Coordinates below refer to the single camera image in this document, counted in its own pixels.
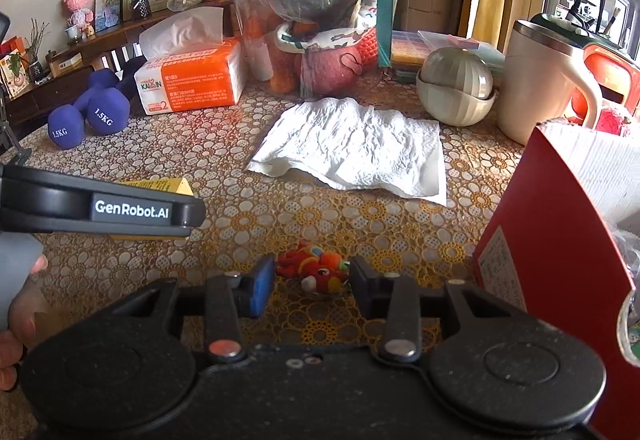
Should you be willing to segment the person's left hand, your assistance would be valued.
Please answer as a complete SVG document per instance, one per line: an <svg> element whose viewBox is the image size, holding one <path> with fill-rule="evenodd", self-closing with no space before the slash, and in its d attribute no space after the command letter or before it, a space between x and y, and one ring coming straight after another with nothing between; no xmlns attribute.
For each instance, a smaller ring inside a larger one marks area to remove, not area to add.
<svg viewBox="0 0 640 440"><path fill-rule="evenodd" d="M37 313L47 313L49 306L36 283L29 278L16 295L9 310L9 328L1 333L1 390L12 390L17 381L16 365L25 347L31 346L37 335Z"/></svg>

